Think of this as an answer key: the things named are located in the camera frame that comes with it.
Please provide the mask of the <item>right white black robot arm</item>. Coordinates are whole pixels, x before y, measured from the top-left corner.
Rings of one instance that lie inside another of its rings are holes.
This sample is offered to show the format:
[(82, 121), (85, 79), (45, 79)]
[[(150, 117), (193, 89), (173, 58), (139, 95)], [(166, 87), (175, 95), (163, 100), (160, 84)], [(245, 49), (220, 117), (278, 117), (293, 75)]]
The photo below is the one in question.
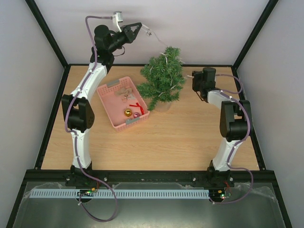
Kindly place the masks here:
[(238, 100), (232, 94), (239, 94), (216, 87), (216, 69), (205, 67), (192, 72), (192, 89), (200, 99), (220, 110), (219, 130), (222, 142), (215, 158), (211, 161), (213, 171), (207, 174), (208, 183), (218, 186), (223, 180), (222, 172), (232, 169), (232, 160), (252, 131), (251, 105), (248, 100)]

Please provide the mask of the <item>pink perforated plastic basket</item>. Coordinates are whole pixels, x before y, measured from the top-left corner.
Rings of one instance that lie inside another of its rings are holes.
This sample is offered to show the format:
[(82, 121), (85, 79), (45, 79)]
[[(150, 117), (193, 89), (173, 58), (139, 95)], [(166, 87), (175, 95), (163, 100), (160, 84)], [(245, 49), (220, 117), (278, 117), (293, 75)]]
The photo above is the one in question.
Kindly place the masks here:
[[(131, 87), (133, 91), (128, 97), (116, 96), (115, 91), (122, 87)], [(144, 102), (130, 77), (125, 76), (110, 83), (101, 85), (96, 91), (109, 117), (112, 127), (116, 131), (120, 132), (148, 119), (150, 111), (148, 111), (147, 104)], [(144, 115), (141, 114), (139, 108), (129, 106), (135, 105), (136, 103), (139, 103), (143, 107)], [(133, 115), (126, 117), (124, 115), (124, 110), (126, 108), (130, 108), (133, 113), (138, 112), (140, 117), (134, 118)]]

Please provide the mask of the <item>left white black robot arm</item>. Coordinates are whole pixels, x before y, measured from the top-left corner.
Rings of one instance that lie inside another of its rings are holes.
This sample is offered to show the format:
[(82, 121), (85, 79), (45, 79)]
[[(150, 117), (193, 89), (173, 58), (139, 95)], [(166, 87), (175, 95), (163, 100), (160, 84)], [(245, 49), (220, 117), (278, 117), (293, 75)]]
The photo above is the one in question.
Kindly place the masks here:
[(106, 25), (99, 25), (90, 32), (92, 55), (88, 70), (76, 89), (61, 99), (65, 131), (71, 133), (73, 141), (73, 162), (71, 172), (92, 178), (92, 160), (89, 153), (89, 133), (95, 121), (90, 101), (99, 83), (109, 73), (114, 52), (131, 44), (137, 37), (140, 22), (124, 25), (118, 32), (111, 31)]

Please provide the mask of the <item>round wooden tree base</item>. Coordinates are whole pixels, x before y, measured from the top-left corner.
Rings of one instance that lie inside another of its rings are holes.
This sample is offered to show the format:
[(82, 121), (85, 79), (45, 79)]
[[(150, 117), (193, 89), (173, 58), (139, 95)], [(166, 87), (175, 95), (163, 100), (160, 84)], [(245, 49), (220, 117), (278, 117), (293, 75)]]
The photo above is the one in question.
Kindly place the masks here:
[(159, 113), (167, 112), (171, 107), (171, 102), (157, 102), (155, 111)]

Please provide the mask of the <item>clear plastic battery box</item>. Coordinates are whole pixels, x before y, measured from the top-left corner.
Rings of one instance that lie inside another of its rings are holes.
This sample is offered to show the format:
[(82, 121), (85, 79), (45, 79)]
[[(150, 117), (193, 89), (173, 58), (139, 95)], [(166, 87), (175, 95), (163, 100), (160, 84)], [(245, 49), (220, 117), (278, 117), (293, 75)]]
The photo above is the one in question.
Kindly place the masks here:
[(152, 31), (151, 31), (151, 29), (148, 26), (142, 24), (141, 29), (145, 32), (145, 34), (147, 36), (151, 36), (152, 35)]

